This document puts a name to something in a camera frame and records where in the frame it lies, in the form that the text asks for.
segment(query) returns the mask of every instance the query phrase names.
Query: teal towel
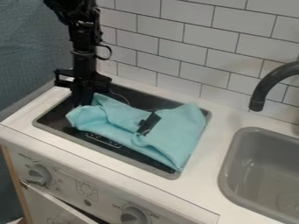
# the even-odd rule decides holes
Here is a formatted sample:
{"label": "teal towel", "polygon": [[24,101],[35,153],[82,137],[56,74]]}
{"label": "teal towel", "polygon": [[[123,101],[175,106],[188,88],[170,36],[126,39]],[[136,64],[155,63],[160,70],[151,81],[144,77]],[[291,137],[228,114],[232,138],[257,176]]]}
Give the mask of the teal towel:
{"label": "teal towel", "polygon": [[150,112],[132,108],[102,94],[92,106],[75,108],[66,115],[78,130],[93,132],[138,151],[176,171],[182,171],[205,128],[205,117],[195,103],[156,112],[161,120],[149,134],[137,133]]}

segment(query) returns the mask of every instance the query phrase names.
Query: white knob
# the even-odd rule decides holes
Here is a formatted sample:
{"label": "white knob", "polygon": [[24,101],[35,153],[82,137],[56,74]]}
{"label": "white knob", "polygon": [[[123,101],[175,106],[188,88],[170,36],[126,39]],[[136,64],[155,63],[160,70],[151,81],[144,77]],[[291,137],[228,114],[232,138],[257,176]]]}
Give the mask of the white knob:
{"label": "white knob", "polygon": [[129,206],[122,211],[122,224],[150,224],[146,214],[138,208]]}
{"label": "white knob", "polygon": [[52,181],[51,173],[41,164],[35,164],[29,170],[30,179],[27,182],[39,186],[47,186]]}
{"label": "white knob", "polygon": [[86,195],[92,195],[94,193],[93,188],[88,184],[82,184],[81,189]]}

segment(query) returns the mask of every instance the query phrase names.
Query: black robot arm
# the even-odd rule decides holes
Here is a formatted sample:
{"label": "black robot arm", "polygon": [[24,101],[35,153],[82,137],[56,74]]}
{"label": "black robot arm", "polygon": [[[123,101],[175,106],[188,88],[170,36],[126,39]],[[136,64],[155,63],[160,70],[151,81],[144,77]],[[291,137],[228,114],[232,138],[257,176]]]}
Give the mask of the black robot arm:
{"label": "black robot arm", "polygon": [[[44,3],[68,26],[73,42],[73,69],[56,69],[55,85],[71,89],[74,107],[90,105],[94,93],[108,92],[112,81],[96,72],[96,59],[108,60],[112,54],[110,47],[102,44],[100,9],[95,0],[44,0]],[[109,57],[97,56],[96,46],[105,47]],[[60,75],[74,79],[61,80]]]}

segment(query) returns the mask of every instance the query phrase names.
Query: tile wall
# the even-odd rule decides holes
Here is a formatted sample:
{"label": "tile wall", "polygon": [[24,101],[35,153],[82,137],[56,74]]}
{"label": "tile wall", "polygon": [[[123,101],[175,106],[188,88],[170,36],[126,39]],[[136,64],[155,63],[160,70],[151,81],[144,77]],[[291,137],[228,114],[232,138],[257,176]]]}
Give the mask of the tile wall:
{"label": "tile wall", "polygon": [[[99,69],[248,111],[255,86],[299,55],[297,0],[98,0]],[[99,49],[99,54],[106,52]],[[262,115],[299,124],[299,76],[278,84]]]}

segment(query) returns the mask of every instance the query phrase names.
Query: sink basin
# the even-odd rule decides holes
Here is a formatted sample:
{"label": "sink basin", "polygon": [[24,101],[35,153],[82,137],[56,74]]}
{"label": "sink basin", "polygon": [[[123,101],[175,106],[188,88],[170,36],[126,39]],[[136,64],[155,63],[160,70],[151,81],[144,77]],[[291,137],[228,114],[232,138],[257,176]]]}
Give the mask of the sink basin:
{"label": "sink basin", "polygon": [[287,224],[299,224],[299,139],[266,129],[239,130],[219,174],[233,203]]}

